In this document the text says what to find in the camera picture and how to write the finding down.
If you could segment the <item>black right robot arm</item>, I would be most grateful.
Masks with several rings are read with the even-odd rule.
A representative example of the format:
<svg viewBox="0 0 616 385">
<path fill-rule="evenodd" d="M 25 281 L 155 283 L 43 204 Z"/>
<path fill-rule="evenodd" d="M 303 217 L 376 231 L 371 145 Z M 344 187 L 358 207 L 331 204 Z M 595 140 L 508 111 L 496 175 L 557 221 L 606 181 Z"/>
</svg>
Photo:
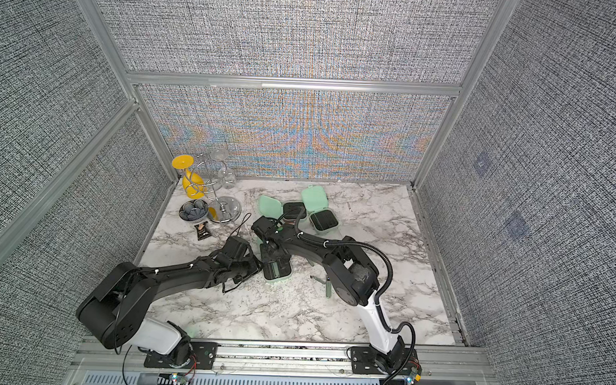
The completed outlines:
<svg viewBox="0 0 616 385">
<path fill-rule="evenodd" d="M 266 216 L 254 221 L 252 231 L 268 260 L 289 261 L 299 256 L 322 266 L 336 295 L 358 309 L 378 369 L 393 375 L 405 367 L 416 345 L 416 335 L 411 323 L 392 326 L 380 303 L 394 272 L 385 253 L 350 236 L 332 239 L 312 235 L 300 230 L 296 223 L 281 224 Z"/>
</svg>

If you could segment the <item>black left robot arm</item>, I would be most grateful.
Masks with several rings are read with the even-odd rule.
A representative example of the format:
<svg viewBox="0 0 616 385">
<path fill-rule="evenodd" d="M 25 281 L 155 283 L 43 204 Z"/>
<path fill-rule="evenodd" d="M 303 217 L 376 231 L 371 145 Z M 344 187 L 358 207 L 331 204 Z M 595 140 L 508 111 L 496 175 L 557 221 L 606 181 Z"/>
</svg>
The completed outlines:
<svg viewBox="0 0 616 385">
<path fill-rule="evenodd" d="M 104 348 L 130 344 L 166 364 L 184 366 L 192 354 L 189 335 L 179 325 L 150 319 L 151 305 L 169 295 L 210 289 L 229 280 L 241 284 L 260 270 L 250 244 L 238 236 L 183 264 L 142 267 L 122 262 L 78 306 L 76 318 Z"/>
</svg>

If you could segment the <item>green nail kit case front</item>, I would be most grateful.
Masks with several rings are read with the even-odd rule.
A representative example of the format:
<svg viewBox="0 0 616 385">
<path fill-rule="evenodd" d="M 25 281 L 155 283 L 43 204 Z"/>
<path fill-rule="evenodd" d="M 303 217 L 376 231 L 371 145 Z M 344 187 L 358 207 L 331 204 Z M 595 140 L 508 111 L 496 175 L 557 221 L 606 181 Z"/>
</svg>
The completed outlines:
<svg viewBox="0 0 616 385">
<path fill-rule="evenodd" d="M 259 248 L 262 273 L 266 281 L 282 281 L 291 276 L 291 255 L 270 243 L 260 243 Z"/>
</svg>

